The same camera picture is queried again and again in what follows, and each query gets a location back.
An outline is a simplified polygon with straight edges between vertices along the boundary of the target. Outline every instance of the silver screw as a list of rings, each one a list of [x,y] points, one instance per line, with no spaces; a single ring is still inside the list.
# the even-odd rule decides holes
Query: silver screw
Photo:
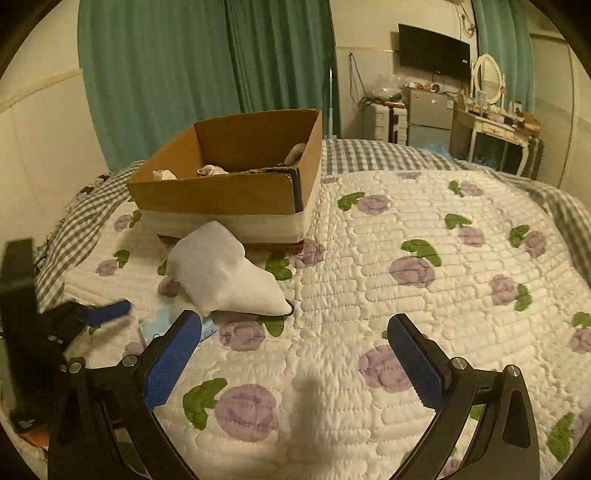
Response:
[[[507,371],[509,372],[509,375],[512,375],[513,377],[518,377],[521,375],[521,370],[519,370],[519,367],[516,365],[509,365],[507,367]]]
[[[80,370],[82,370],[82,364],[80,362],[74,362],[73,364],[70,365],[70,368],[68,368],[68,371],[71,374],[76,374]]]
[[[138,358],[135,355],[127,355],[123,358],[124,367],[132,367],[138,362]]]
[[[452,365],[458,370],[464,370],[468,366],[468,362],[457,356],[452,359]]]

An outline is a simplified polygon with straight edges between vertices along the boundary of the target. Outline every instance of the cardboard box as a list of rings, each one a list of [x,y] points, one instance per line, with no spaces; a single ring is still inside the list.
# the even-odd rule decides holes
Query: cardboard box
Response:
[[[301,158],[278,167],[298,143]],[[304,238],[320,184],[322,113],[313,109],[243,113],[191,125],[156,152],[128,189],[159,235],[182,238],[217,220],[246,244]],[[229,172],[200,177],[204,165]],[[176,180],[154,180],[170,170]]]

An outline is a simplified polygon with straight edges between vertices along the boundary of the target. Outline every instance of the bed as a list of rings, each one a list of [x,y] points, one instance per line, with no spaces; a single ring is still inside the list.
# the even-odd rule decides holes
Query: bed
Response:
[[[139,323],[187,304],[167,291],[168,249],[126,190],[139,165],[86,195],[37,251],[42,309],[134,304],[70,348],[91,368],[141,351]],[[157,417],[203,480],[389,478],[433,417],[385,339],[406,312],[449,356],[522,369],[550,479],[591,421],[590,252],[588,212],[552,187],[410,147],[325,141],[304,251],[249,256],[281,278],[294,314],[220,315]],[[45,453],[11,439],[46,478]]]

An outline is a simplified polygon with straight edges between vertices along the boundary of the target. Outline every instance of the teal curtain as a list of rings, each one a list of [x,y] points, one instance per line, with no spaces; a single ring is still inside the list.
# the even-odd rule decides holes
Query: teal curtain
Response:
[[[228,32],[244,112],[324,110],[328,133],[333,70],[333,133],[340,130],[335,36],[328,0],[228,0]]]
[[[334,46],[328,0],[80,0],[80,67],[112,171],[201,119],[327,112]]]
[[[519,99],[526,112],[534,107],[534,56],[525,11],[527,0],[472,0],[478,50],[488,53],[505,73],[505,105]]]

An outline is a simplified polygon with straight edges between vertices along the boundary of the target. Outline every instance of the black tv screen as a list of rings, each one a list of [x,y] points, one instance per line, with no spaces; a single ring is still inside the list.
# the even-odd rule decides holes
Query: black tv screen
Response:
[[[398,25],[400,65],[470,81],[470,45],[430,30]]]

